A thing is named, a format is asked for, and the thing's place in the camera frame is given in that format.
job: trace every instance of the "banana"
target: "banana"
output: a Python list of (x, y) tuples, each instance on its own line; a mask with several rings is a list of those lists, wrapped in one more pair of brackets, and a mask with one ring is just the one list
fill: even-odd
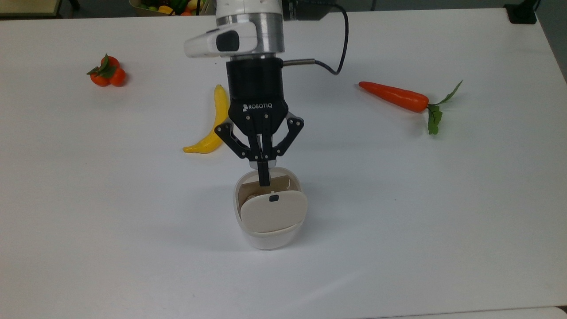
[(218, 137), (214, 128), (220, 123), (224, 122), (229, 116), (229, 98), (226, 95), (226, 91), (221, 85), (217, 85), (214, 88), (214, 105), (216, 109), (216, 115), (214, 118), (214, 125), (207, 136), (200, 140), (197, 144), (187, 146), (183, 148), (186, 153), (201, 153), (207, 154), (216, 150), (222, 145), (222, 140)]

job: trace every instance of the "fruit basket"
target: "fruit basket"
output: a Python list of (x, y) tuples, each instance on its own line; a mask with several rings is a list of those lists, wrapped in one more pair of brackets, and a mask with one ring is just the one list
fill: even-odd
[[(129, 0), (130, 5), (134, 8), (137, 16), (170, 16), (172, 9), (167, 5), (170, 2), (174, 1), (182, 1), (182, 0)], [(197, 1), (190, 0), (185, 7), (184, 12), (180, 15), (195, 15), (195, 10), (197, 8)], [(215, 5), (214, 0), (201, 0), (201, 10), (199, 11), (199, 15), (214, 15), (215, 14)]]

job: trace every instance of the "robotiq logo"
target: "robotiq logo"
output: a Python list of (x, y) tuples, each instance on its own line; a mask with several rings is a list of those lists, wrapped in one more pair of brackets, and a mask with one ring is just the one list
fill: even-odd
[(272, 108), (272, 104), (271, 103), (244, 104), (243, 107), (244, 109), (242, 111), (246, 112), (257, 108)]

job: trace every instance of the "green leaf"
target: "green leaf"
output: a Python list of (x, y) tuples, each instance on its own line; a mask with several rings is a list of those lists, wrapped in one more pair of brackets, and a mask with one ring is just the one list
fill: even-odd
[(443, 103), (447, 103), (449, 101), (449, 99), (451, 99), (453, 97), (453, 95), (455, 95), (455, 93), (459, 89), (459, 86), (461, 85), (461, 83), (463, 83), (463, 80), (461, 80), (459, 82), (459, 84), (457, 84), (457, 86), (455, 86), (455, 88), (453, 89), (453, 92), (449, 93), (444, 99), (441, 100), (441, 102), (434, 104), (434, 105), (440, 105), (440, 104), (443, 104)]
[(113, 65), (109, 68), (106, 68), (106, 70), (100, 70), (99, 76), (110, 79), (114, 75), (115, 71), (116, 71), (116, 65)]
[(429, 106), (427, 109), (429, 110), (429, 121), (427, 123), (429, 135), (436, 135), (439, 133), (439, 122), (441, 122), (443, 112), (439, 110), (439, 105)]
[(103, 62), (100, 65), (100, 69), (104, 70), (107, 67), (107, 65), (108, 65), (108, 54), (105, 54), (103, 58)]
[(92, 69), (92, 70), (90, 70), (89, 72), (87, 72), (87, 74), (90, 75), (90, 74), (92, 74), (92, 73), (98, 73), (98, 71), (99, 71), (99, 67), (96, 66), (94, 69)]

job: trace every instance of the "black cable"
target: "black cable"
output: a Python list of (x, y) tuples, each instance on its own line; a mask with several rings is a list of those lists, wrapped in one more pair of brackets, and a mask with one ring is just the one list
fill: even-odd
[(332, 74), (338, 75), (339, 73), (341, 73), (342, 65), (343, 65), (343, 63), (345, 62), (346, 48), (347, 48), (348, 43), (349, 43), (349, 17), (348, 17), (347, 14), (346, 14), (346, 10), (345, 10), (343, 7), (341, 7), (341, 6), (339, 6), (339, 5), (335, 4), (335, 3), (326, 3), (326, 2), (320, 2), (320, 1), (308, 1), (308, 0), (300, 0), (300, 1), (301, 1), (301, 2), (304, 2), (304, 3), (312, 4), (312, 5), (332, 6), (332, 7), (337, 8), (339, 11), (341, 11), (342, 16), (343, 16), (344, 19), (345, 19), (345, 42), (344, 42), (344, 44), (343, 44), (343, 46), (342, 46), (341, 61), (339, 62), (338, 68), (337, 68), (336, 71), (333, 70), (333, 69), (332, 69), (330, 66), (328, 66), (327, 64), (325, 64), (325, 63), (323, 63), (323, 62), (321, 62), (321, 61), (319, 61), (319, 60), (314, 60), (314, 59), (309, 59), (309, 60), (289, 60), (289, 61), (284, 61), (284, 62), (283, 62), (283, 65), (286, 66), (286, 65), (298, 65), (298, 64), (317, 64), (317, 65), (320, 65), (320, 66), (324, 67), (327, 71), (331, 72)]

